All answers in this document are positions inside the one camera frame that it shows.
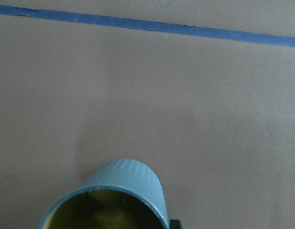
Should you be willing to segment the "dark teal mug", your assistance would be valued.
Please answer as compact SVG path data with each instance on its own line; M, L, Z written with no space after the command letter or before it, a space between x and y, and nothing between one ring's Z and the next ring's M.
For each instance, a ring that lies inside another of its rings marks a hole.
M41 229L180 229L169 219L159 178L144 163L117 159L96 170L45 214Z

